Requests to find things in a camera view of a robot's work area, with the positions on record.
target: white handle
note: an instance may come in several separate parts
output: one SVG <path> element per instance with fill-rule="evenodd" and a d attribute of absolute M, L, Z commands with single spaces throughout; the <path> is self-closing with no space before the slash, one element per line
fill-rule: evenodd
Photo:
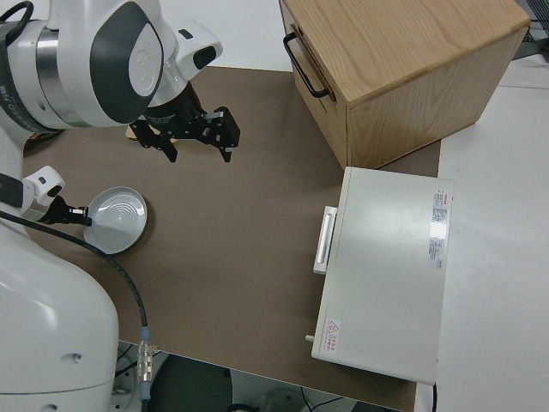
<path fill-rule="evenodd" d="M 332 245 L 332 234 L 334 233 L 335 216 L 337 208 L 326 206 L 324 208 L 323 225 L 320 229 L 318 237 L 317 256 L 315 257 L 315 265 L 313 272 L 319 275 L 326 275 L 328 268 L 329 248 Z"/>

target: white box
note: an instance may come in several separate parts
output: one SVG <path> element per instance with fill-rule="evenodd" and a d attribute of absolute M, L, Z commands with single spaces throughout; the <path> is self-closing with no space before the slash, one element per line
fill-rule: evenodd
<path fill-rule="evenodd" d="M 450 180 L 347 167 L 312 356 L 433 385 Z"/>

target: white table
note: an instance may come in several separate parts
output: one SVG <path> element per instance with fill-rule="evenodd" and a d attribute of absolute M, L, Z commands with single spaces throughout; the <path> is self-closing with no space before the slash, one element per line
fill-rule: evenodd
<path fill-rule="evenodd" d="M 438 176 L 454 180 L 438 410 L 549 410 L 549 64 L 511 63 Z"/>

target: black cable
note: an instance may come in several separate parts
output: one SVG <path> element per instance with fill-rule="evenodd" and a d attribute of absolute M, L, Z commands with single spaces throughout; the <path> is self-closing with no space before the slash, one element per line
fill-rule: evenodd
<path fill-rule="evenodd" d="M 137 307 L 139 309 L 139 314 L 141 316 L 141 323 L 142 327 L 147 327 L 147 313 L 145 312 L 145 305 L 143 304 L 143 300 L 141 299 L 141 295 L 139 294 L 139 290 L 137 290 L 137 286 L 135 285 L 134 281 L 131 279 L 130 275 L 124 270 L 122 266 L 118 264 L 116 260 L 114 260 L 110 255 L 107 255 L 104 253 L 101 249 L 98 249 L 94 245 L 90 245 L 88 242 L 85 242 L 84 240 L 78 239 L 75 236 L 71 236 L 69 234 L 59 232 L 56 229 L 52 229 L 51 227 L 43 226 L 38 223 L 35 223 L 33 221 L 28 221 L 27 219 L 22 219 L 17 216 L 13 216 L 9 213 L 6 213 L 2 210 L 0 210 L 0 218 L 5 219 L 6 221 L 12 221 L 14 223 L 17 223 L 19 225 L 29 227 L 34 230 L 38 230 L 43 233 L 50 234 L 52 236 L 56 236 L 58 238 L 67 240 L 71 243 L 74 243 L 75 245 L 79 245 L 83 247 L 84 249 L 88 249 L 89 251 L 92 251 L 93 253 L 101 256 L 104 258 L 126 281 L 128 286 L 130 287 L 131 293 L 133 294 Z"/>
<path fill-rule="evenodd" d="M 437 384 L 435 384 L 432 387 L 432 412 L 437 412 L 437 402 L 438 402 Z"/>
<path fill-rule="evenodd" d="M 307 409 L 309 410 L 309 412 L 311 412 L 312 409 L 311 409 L 311 406 L 309 405 L 309 403 L 307 402 L 307 398 L 305 397 L 305 392 L 303 391 L 303 386 L 300 386 L 299 389 L 301 390 L 301 397 L 303 398 L 303 402 L 305 402 L 305 405 L 307 405 Z"/>
<path fill-rule="evenodd" d="M 133 369 L 134 367 L 137 366 L 137 362 L 138 362 L 138 360 L 135 360 L 135 361 L 131 362 L 131 363 L 130 363 L 127 367 L 125 367 L 124 369 L 120 369 L 119 371 L 116 371 L 116 372 L 114 373 L 114 377 L 116 378 L 116 377 L 120 376 L 122 373 L 128 372 L 130 369 Z"/>
<path fill-rule="evenodd" d="M 117 362 L 120 361 L 130 351 L 132 346 L 132 344 L 129 345 L 129 347 L 117 358 Z"/>
<path fill-rule="evenodd" d="M 344 397 L 335 397 L 334 399 L 330 399 L 329 401 L 322 402 L 322 403 L 319 403 L 319 404 L 311 407 L 309 405 L 309 402 L 307 402 L 307 398 L 305 397 L 305 391 L 303 390 L 303 386 L 300 386 L 299 389 L 301 390 L 301 397 L 303 398 L 303 401 L 305 402 L 305 405 L 307 406 L 307 409 L 309 410 L 309 412 L 312 412 L 313 410 L 315 410 L 316 408 L 319 408 L 321 406 L 327 405 L 328 403 L 332 403 L 332 402 L 340 401 L 341 399 L 344 399 Z"/>
<path fill-rule="evenodd" d="M 21 33 L 23 33 L 25 26 L 31 20 L 31 15 L 33 15 L 34 4 L 31 2 L 21 2 L 6 11 L 3 15 L 0 15 L 0 22 L 5 23 L 6 20 L 8 20 L 12 15 L 23 9 L 25 9 L 25 14 L 17 22 L 17 25 L 6 35 L 6 46 L 11 45 L 21 35 Z"/>
<path fill-rule="evenodd" d="M 320 406 L 327 405 L 328 403 L 332 403 L 335 401 L 340 401 L 341 399 L 343 399 L 343 397 L 335 397 L 334 399 L 330 399 L 329 401 L 319 403 L 318 405 L 312 407 L 311 412 Z"/>

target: cable connector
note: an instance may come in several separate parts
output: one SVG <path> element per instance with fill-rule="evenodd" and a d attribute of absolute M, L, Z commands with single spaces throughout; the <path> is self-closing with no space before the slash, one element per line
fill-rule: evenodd
<path fill-rule="evenodd" d="M 151 398 L 153 355 L 154 347 L 151 344 L 151 332 L 148 327 L 144 327 L 141 329 L 141 341 L 139 342 L 139 355 L 137 361 L 137 376 L 139 376 L 141 400 L 148 400 Z"/>

